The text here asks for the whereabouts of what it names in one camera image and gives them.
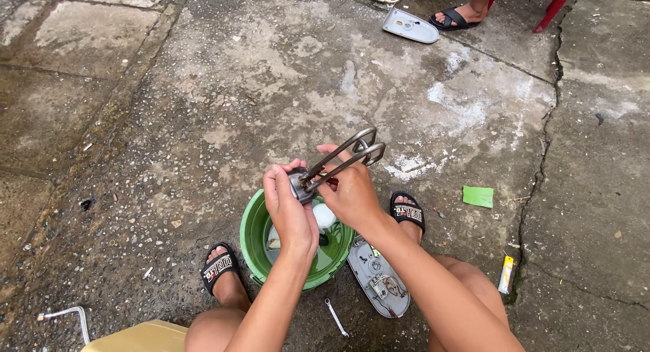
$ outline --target human hand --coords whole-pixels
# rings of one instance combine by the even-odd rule
[[[319,145],[317,149],[321,153],[331,153],[338,147],[336,144],[323,144]],[[347,150],[343,150],[338,157],[345,162],[352,155]],[[337,166],[334,163],[328,163],[323,172],[330,172]],[[343,169],[335,177],[339,180],[337,186],[323,183],[318,189],[327,207],[344,224],[358,231],[369,217],[384,215],[374,191],[370,172],[360,161]]]
[[[298,202],[291,193],[287,176],[292,169],[306,166],[300,159],[294,159],[289,165],[271,165],[263,177],[264,201],[282,242],[280,253],[304,253],[313,257],[319,245],[319,227],[311,210],[311,201]]]

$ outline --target black slide sandal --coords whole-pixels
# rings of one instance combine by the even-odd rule
[[[442,31],[457,31],[459,29],[468,29],[468,28],[474,28],[477,25],[480,25],[480,22],[469,22],[465,21],[465,18],[463,18],[460,13],[456,12],[456,7],[451,7],[443,10],[443,14],[445,15],[445,22],[440,23],[435,20],[435,15],[429,17],[429,23],[433,24],[435,28],[440,29]]]
[[[216,279],[218,279],[219,276],[231,271],[239,274],[239,264],[237,263],[237,258],[235,258],[235,252],[233,252],[233,249],[226,243],[219,243],[210,248],[203,261],[207,262],[210,253],[220,245],[226,249],[226,252],[222,255],[218,255],[201,269],[203,285],[212,296],[215,296],[215,294],[212,293],[212,287],[215,285]]]
[[[395,198],[398,196],[406,197],[408,200],[413,201],[415,204],[409,204],[407,202],[395,203]],[[417,203],[416,199],[413,196],[409,195],[406,192],[395,191],[393,196],[391,196],[391,216],[397,220],[397,223],[402,221],[411,221],[422,228],[422,234],[425,234],[425,213],[420,207],[420,204]]]

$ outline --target grey plastic base plate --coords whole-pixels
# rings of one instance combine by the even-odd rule
[[[375,256],[370,244],[362,236],[354,238],[348,255],[348,264],[357,277],[357,281],[362,285],[363,292],[379,314],[385,317],[404,315],[411,303],[411,294],[405,292],[405,295],[400,295],[403,293],[402,290],[406,290],[406,286],[384,257]],[[399,283],[401,290],[397,289],[398,295],[388,291],[389,285],[378,281],[385,280],[387,277],[394,277],[394,280]]]
[[[425,44],[433,44],[440,38],[440,33],[433,24],[397,9],[395,6],[384,18],[382,28],[385,31]]]

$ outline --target yellow plastic container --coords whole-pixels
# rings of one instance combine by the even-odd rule
[[[81,352],[183,352],[187,328],[151,320],[95,339]]]

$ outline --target green paper scrap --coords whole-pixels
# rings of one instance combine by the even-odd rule
[[[463,202],[466,204],[492,208],[493,195],[492,188],[463,186]]]

